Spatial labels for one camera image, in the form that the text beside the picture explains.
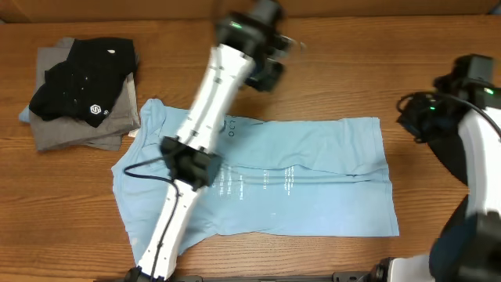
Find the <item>folded gray shirt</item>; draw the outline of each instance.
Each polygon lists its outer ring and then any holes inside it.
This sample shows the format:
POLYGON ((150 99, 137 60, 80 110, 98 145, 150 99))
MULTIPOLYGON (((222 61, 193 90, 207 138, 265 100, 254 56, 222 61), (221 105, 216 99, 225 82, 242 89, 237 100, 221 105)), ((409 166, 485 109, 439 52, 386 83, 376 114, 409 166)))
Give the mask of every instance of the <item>folded gray shirt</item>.
MULTIPOLYGON (((57 47, 38 49, 34 92, 37 92, 38 88, 45 83, 45 71, 66 60, 72 44, 72 38, 63 38, 58 42, 57 47)), ((129 74, 110 116, 97 128, 72 117, 43 121, 28 109, 20 114, 20 119, 26 121, 27 111, 37 150, 55 150, 79 144, 104 150, 118 150, 121 145, 121 136, 139 128, 135 99, 134 79, 132 74, 129 74)))

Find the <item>folded black shirt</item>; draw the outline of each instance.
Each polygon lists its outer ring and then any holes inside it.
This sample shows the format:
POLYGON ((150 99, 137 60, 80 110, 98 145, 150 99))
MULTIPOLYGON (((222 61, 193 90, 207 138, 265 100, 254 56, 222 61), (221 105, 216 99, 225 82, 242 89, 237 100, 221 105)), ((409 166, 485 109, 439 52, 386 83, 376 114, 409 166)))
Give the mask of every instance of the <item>folded black shirt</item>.
POLYGON ((132 40, 75 40, 67 60, 45 72, 45 84, 31 99, 30 110, 44 121, 67 116, 98 127, 136 68, 132 40))

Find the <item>robotic arm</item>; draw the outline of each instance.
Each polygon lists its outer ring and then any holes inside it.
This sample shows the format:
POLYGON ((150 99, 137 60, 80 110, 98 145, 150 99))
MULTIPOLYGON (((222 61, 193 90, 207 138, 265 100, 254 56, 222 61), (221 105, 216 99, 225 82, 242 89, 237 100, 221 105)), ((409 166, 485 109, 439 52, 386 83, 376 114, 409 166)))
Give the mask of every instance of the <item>robotic arm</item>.
POLYGON ((196 200, 219 170, 214 149, 235 94, 244 83, 271 91, 283 73, 277 60, 287 54, 291 39, 276 31, 282 14, 274 0, 260 0, 249 14, 232 13, 217 25, 218 46, 211 49, 195 103, 176 137, 162 141, 170 187, 150 244, 125 281, 160 282, 173 274, 196 200))
POLYGON ((387 260, 369 281, 501 281, 501 92, 492 70, 492 58, 461 57, 435 81, 436 92, 404 97, 410 100, 398 122, 466 180, 470 193, 429 256, 387 260))

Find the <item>light blue t-shirt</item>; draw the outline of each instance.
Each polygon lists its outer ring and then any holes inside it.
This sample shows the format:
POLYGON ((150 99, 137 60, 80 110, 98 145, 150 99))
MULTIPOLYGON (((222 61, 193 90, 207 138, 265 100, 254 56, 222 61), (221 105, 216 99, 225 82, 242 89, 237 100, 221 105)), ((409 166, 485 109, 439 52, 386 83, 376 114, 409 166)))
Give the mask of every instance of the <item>light blue t-shirt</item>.
MULTIPOLYGON (((142 127, 113 166, 114 193, 138 261, 150 242, 167 184, 124 175, 160 156, 188 111, 150 99, 142 127)), ((200 196, 180 252, 215 234, 398 236, 379 119, 258 121, 227 116, 216 152, 224 164, 200 196)), ((163 161, 132 172, 168 177, 163 161)))

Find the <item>clothing stack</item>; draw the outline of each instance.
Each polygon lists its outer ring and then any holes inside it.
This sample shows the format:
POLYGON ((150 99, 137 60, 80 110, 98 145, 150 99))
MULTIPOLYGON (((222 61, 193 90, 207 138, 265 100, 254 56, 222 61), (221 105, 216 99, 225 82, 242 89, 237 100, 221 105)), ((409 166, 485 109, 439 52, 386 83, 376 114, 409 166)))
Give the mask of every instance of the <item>clothing stack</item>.
POLYGON ((87 145, 118 150, 139 128, 132 40, 63 38, 39 48, 34 96, 20 114, 37 150, 87 145))

